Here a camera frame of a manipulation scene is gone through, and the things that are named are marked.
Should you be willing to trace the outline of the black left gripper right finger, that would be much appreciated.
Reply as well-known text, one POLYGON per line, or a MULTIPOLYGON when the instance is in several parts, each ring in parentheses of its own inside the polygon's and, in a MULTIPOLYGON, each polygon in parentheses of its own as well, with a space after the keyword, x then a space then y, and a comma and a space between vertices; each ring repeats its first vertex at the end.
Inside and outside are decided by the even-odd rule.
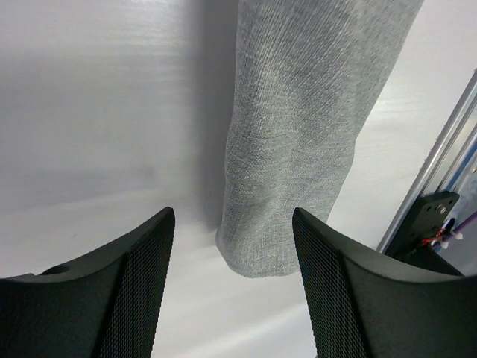
POLYGON ((304 209, 294 242, 319 357, 474 357, 476 278, 403 263, 304 209))

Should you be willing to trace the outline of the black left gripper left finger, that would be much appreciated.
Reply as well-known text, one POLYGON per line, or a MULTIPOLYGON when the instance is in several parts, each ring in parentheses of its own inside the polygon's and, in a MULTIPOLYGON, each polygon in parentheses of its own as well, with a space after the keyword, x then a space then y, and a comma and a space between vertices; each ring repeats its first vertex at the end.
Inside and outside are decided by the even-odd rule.
POLYGON ((1 280, 3 357, 149 357, 174 237, 170 207, 41 274, 1 280))

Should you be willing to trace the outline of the grey cloth napkin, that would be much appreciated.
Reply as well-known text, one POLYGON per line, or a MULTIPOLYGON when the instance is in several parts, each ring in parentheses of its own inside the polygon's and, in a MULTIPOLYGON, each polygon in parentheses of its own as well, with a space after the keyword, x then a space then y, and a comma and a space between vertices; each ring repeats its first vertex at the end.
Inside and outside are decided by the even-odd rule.
POLYGON ((291 217, 327 220, 420 1, 241 1, 221 224, 244 277, 295 273, 291 217))

